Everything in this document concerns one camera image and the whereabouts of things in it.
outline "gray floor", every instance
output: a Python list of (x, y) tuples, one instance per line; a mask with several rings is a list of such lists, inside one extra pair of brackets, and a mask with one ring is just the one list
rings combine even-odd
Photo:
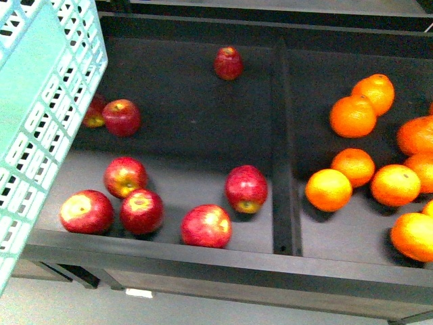
[(259, 7), (312, 12), (426, 14), (416, 0), (165, 0), (148, 3), (194, 3), (222, 7)]
[[(0, 325), (386, 325), (384, 320), (194, 297), (126, 296), (105, 284), (12, 278), (0, 298)], [(433, 321), (416, 323), (433, 325)]]

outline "plastic basket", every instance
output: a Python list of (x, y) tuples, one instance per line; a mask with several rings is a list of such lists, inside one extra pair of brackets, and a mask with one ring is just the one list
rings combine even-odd
[(0, 294), (107, 63), (94, 0), (0, 1)]

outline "red apple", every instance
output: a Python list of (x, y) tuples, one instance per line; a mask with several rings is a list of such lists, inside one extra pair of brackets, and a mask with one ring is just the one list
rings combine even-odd
[(120, 222), (134, 235), (150, 234), (162, 225), (163, 213), (162, 200), (157, 193), (138, 189), (123, 200)]
[(103, 126), (105, 121), (102, 116), (102, 110), (106, 104), (105, 98), (102, 95), (96, 93), (89, 104), (86, 115), (84, 115), (83, 125), (90, 128)]
[(244, 71), (244, 64), (237, 49), (232, 46), (218, 50), (214, 61), (214, 69), (218, 77), (224, 80), (234, 80)]
[(225, 181), (225, 195), (237, 212), (256, 213), (268, 196), (265, 176), (254, 166), (236, 167)]
[(138, 107), (129, 100), (115, 100), (102, 110), (107, 130), (118, 137), (129, 137), (141, 126)]
[(224, 248), (231, 237), (230, 216), (215, 204), (200, 205), (184, 216), (181, 235), (187, 245)]
[(114, 159), (104, 173), (104, 185), (117, 198), (126, 198), (129, 193), (145, 188), (147, 173), (141, 162), (131, 157)]
[(83, 190), (63, 203), (59, 218), (69, 232), (102, 234), (113, 224), (114, 210), (110, 200), (101, 192)]

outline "black shelf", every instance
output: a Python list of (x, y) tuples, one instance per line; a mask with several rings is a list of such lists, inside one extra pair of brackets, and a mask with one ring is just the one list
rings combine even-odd
[[(373, 136), (357, 144), (372, 150), (379, 165), (401, 158), (389, 128), (433, 100), (428, 33), (127, 14), (102, 15), (101, 25), (109, 66), (98, 92), (137, 102), (145, 126), (128, 139), (104, 128), (78, 132), (24, 258), (105, 270), (107, 281), (122, 271), (329, 295), (335, 305), (318, 302), (315, 309), (336, 312), (350, 299), (377, 301), (383, 309), (368, 305), (352, 313), (392, 320), (433, 310), (433, 271), (392, 251), (386, 237), (399, 213), (423, 202), (383, 216), (361, 189), (320, 223), (302, 199), (306, 177), (337, 150), (356, 144), (329, 131), (327, 110), (377, 70), (395, 82), (396, 104)], [(216, 50), (228, 44), (239, 48), (246, 65), (233, 83), (212, 71)], [(123, 154), (147, 167), (150, 188), (167, 205), (164, 227), (146, 238), (126, 233), (118, 221), (106, 236), (67, 233), (57, 217), (63, 201), (85, 188), (105, 192), (104, 169)], [(236, 215), (222, 195), (228, 171), (245, 163), (263, 171), (271, 193), (249, 219)], [(110, 198), (118, 211), (120, 202)], [(227, 249), (181, 244), (182, 216), (209, 202), (229, 211), (233, 240)]]

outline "orange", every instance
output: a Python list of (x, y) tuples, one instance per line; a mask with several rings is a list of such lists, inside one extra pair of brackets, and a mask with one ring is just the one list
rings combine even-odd
[(422, 213), (433, 217), (433, 200), (425, 205), (424, 209), (422, 209)]
[(373, 74), (359, 81), (352, 89), (352, 95), (366, 95), (373, 104), (376, 116), (390, 110), (394, 102), (394, 85), (385, 74)]
[(391, 228), (397, 250), (420, 262), (433, 262), (433, 217), (422, 213), (401, 215)]
[(389, 207), (401, 207), (412, 202), (420, 190), (421, 181), (417, 174), (403, 165), (382, 167), (371, 181), (373, 197)]
[(332, 106), (329, 121), (340, 137), (355, 138), (372, 132), (377, 118), (369, 99), (354, 95), (341, 98)]
[(334, 212), (344, 207), (352, 196), (352, 186), (341, 172), (322, 169), (306, 184), (306, 198), (319, 210)]
[(420, 152), (409, 157), (404, 165), (409, 167), (421, 181), (421, 193), (433, 193), (433, 154)]
[(433, 153), (433, 115), (414, 118), (397, 132), (397, 144), (403, 154)]
[(341, 171), (352, 187), (358, 188), (373, 177), (375, 166), (373, 159), (364, 150), (347, 148), (334, 157), (331, 168)]

